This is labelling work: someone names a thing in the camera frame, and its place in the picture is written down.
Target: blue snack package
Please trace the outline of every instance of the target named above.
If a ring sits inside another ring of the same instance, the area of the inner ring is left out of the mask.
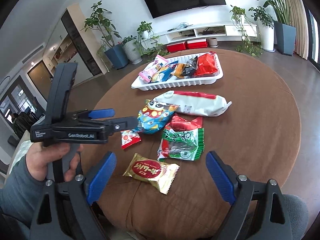
[[[179,107],[150,99],[146,100],[146,104],[138,113],[138,126],[134,131],[147,134],[154,134],[161,130]]]
[[[152,76],[151,83],[167,81],[178,62],[177,60],[160,68],[159,71]]]

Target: silver bolt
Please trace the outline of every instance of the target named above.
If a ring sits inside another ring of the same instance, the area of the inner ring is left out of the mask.
[[[275,179],[271,179],[271,180],[269,180],[269,182],[270,182],[270,184],[271,184],[272,186],[277,185],[277,181],[276,181]]]
[[[238,178],[239,178],[239,180],[241,180],[241,181],[246,181],[246,180],[247,180],[247,176],[246,176],[246,175],[243,175],[243,174],[239,175]]]
[[[83,175],[82,174],[79,174],[75,177],[76,181],[81,181],[83,180]]]
[[[47,181],[45,182],[45,185],[46,185],[46,186],[51,186],[51,185],[52,185],[52,180],[51,180],[51,179],[47,180]]]

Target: beige curtain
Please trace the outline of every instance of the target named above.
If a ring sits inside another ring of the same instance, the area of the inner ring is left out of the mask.
[[[292,26],[297,28],[295,52],[304,59],[308,59],[309,54],[309,34],[306,10],[302,0],[287,0],[291,7]]]

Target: hand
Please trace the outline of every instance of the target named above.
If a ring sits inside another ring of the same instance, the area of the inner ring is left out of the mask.
[[[36,180],[43,181],[47,175],[47,164],[61,159],[70,150],[69,143],[57,143],[49,147],[42,147],[42,143],[33,143],[26,155],[28,171]],[[78,152],[83,150],[81,144]],[[70,161],[70,169],[64,174],[65,181],[71,181],[76,175],[76,168],[80,161],[78,153]]]

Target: brown tablecloth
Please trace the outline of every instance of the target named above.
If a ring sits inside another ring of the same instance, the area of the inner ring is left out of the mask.
[[[205,151],[198,161],[168,159],[180,169],[168,195],[148,183],[122,174],[135,152],[156,159],[161,132],[141,134],[142,142],[121,149],[117,133],[103,146],[87,145],[82,154],[84,171],[108,151],[117,156],[117,166],[99,206],[117,227],[154,239],[196,239],[214,235],[230,208],[224,202],[205,166],[205,154],[215,150],[237,173],[251,180],[274,178],[282,186],[288,178],[300,147],[301,123],[295,99],[286,83],[259,60],[222,49],[195,49],[168,57],[214,50],[224,72],[212,85],[175,88],[220,95],[232,105],[221,116],[204,118]],[[153,99],[172,89],[141,91],[131,84],[145,65],[114,85],[96,109],[114,108],[116,117],[135,116]]]

